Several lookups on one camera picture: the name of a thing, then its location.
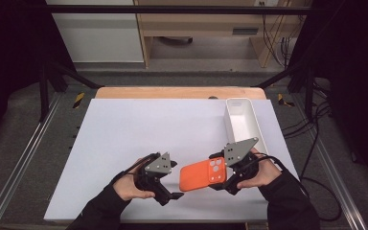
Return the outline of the wooden desk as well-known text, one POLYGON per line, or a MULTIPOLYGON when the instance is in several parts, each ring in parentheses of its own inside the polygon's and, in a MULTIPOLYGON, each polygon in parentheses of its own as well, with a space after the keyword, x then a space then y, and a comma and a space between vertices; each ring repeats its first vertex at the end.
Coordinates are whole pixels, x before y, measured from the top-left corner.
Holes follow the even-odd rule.
MULTIPOLYGON (((136 6, 306 7, 311 0, 133 0, 136 6)), ((158 36, 239 36, 250 39, 260 66, 266 68, 283 37, 296 38, 304 15, 151 14, 137 15, 145 60, 158 36)))

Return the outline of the black frame crossbar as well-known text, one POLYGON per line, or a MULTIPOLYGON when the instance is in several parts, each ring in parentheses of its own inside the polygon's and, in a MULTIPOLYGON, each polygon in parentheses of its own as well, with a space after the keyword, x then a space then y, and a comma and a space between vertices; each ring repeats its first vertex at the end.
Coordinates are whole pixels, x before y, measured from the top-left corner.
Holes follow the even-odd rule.
POLYGON ((222 7, 222 6, 100 6, 48 5, 52 13, 179 13, 179 14, 273 14, 307 15, 312 8, 290 7, 222 7))

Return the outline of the white cabinet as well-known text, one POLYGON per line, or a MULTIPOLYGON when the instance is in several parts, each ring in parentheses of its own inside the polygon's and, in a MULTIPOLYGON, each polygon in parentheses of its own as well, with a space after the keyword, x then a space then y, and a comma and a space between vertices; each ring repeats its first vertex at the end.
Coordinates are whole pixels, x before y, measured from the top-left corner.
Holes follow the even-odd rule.
POLYGON ((143 62, 134 13, 54 13, 74 62, 143 62))

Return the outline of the aluminium floor rail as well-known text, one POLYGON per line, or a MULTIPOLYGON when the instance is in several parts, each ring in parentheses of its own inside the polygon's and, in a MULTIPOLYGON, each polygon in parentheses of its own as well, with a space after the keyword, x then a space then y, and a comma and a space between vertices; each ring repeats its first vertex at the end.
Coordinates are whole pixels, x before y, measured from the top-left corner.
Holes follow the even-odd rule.
POLYGON ((40 121, 30 138, 27 146, 24 148, 20 158, 16 162, 13 170, 11 171, 11 175, 5 183, 5 186, 0 192, 0 220, 3 217, 9 203, 12 200, 12 197, 22 180, 22 177, 27 170, 29 164, 31 163, 36 150, 38 149, 41 140, 43 139, 45 132, 53 120, 54 115, 58 110, 59 103, 62 101, 64 97, 63 93, 55 93, 53 99, 49 104, 49 110, 45 118, 40 121))
POLYGON ((314 142, 313 147, 317 151, 319 161, 321 162, 337 200, 340 202, 342 212, 349 223, 351 230, 368 230, 347 186, 336 169, 324 143, 319 137, 318 128, 314 127, 309 131, 309 134, 314 142))

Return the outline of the white table mat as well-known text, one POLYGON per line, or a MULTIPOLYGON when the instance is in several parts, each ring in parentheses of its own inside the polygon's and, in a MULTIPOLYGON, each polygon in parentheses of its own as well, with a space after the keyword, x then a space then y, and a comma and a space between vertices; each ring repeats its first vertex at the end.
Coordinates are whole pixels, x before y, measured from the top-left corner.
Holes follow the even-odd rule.
MULTIPOLYGON (((73 220, 119 172, 153 152, 168 153, 177 162, 162 178, 178 189, 180 169, 221 151, 229 140, 226 100, 119 100, 90 102, 45 219, 73 220)), ((295 170, 271 101, 251 100, 269 155, 295 170)), ((236 195, 204 188, 162 206, 152 198, 134 199, 122 213, 130 223, 248 222, 266 218, 267 203, 256 188, 236 195)))

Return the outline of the orange phone case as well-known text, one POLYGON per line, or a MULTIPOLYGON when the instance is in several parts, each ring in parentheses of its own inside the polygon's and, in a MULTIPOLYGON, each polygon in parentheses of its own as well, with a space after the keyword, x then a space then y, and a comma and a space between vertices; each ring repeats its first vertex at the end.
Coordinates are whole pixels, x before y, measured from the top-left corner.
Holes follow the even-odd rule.
POLYGON ((226 181, 223 157, 211 158, 183 167, 180 170, 179 189, 182 192, 221 185, 226 181))

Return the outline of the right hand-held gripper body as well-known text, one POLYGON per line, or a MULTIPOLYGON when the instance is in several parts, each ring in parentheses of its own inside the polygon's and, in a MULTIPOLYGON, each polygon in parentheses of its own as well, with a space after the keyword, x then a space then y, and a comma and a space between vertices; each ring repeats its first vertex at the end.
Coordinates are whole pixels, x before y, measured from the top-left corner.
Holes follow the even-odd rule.
POLYGON ((232 175, 225 185, 237 185, 239 182, 255 176, 259 170, 257 156, 251 149, 259 142, 257 137, 227 144, 224 148, 224 161, 232 169, 232 175))

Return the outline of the black frame strut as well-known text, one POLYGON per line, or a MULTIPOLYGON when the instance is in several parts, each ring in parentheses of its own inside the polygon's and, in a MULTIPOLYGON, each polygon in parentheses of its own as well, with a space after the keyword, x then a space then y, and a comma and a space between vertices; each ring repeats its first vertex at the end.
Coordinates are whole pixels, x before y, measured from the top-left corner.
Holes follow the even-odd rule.
POLYGON ((40 95, 40 122, 43 122, 49 114, 49 95, 48 83, 50 83, 56 92, 65 92, 68 84, 65 77, 82 83, 91 89, 100 89, 101 86, 95 82, 79 75, 76 70, 65 67, 57 62, 43 63, 38 71, 39 76, 39 95, 40 95))
POLYGON ((284 79, 285 77, 290 77, 290 81, 287 85, 287 89, 291 93, 299 93, 302 88, 305 88, 304 97, 304 113, 306 117, 312 121, 312 108, 313 108, 313 72, 311 67, 304 61, 298 61, 292 66, 289 66, 286 70, 280 72, 279 74, 271 77, 257 84, 258 88, 266 89, 270 85, 277 81, 284 79))

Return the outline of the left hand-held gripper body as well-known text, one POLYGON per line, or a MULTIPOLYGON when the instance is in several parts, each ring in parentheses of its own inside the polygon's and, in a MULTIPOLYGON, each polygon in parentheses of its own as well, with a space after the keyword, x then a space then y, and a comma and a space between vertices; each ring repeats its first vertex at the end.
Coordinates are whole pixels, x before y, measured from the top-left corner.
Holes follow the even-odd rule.
POLYGON ((161 178, 172 172, 171 158, 167 152, 164 154, 151 153, 141 159, 140 163, 142 166, 135 178, 135 185, 138 189, 155 192, 157 186, 164 186, 161 178))

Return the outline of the person's left hand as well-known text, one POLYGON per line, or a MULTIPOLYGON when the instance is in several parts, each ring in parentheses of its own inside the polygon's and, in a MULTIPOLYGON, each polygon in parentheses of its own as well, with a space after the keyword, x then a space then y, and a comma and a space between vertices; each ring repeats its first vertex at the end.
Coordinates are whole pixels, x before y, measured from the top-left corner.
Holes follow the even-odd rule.
POLYGON ((135 174, 138 172, 142 164, 139 158, 134 164, 133 168, 120 177, 113 183, 112 187, 115 193, 124 201, 130 201, 134 198, 151 198, 155 197, 155 193, 152 191, 142 191, 135 185, 135 174))

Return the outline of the white plastic bin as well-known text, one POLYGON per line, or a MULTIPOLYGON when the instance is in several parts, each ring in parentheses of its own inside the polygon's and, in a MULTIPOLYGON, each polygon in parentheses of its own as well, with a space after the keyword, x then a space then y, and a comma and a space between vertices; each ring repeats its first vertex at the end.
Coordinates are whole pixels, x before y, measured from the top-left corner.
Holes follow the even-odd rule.
POLYGON ((232 98, 225 101, 226 111, 224 123, 230 143, 257 138, 255 149, 267 153, 257 116, 251 100, 246 98, 232 98))

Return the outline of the person's right hand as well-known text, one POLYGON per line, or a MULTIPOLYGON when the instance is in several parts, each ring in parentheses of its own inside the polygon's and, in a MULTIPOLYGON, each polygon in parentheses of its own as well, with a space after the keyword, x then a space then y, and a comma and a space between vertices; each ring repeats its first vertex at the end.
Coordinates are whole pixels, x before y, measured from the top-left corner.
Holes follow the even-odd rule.
POLYGON ((259 171, 253 178, 239 182, 237 184, 238 189, 266 186, 282 173, 270 159, 265 159, 265 155, 257 149, 252 148, 250 151, 258 158, 261 158, 259 171))

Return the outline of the black curtain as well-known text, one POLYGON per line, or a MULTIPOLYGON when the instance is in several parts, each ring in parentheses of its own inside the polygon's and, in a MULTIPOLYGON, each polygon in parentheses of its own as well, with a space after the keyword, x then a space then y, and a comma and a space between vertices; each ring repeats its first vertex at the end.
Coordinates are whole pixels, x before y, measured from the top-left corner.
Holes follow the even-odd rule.
POLYGON ((348 145, 368 167, 368 0, 310 0, 336 11, 312 60, 331 83, 331 104, 348 145))
POLYGON ((54 17, 47 11, 21 8, 46 4, 46 0, 0 0, 0 122, 9 96, 38 82, 38 62, 28 32, 36 35, 47 56, 70 70, 75 68, 54 17))

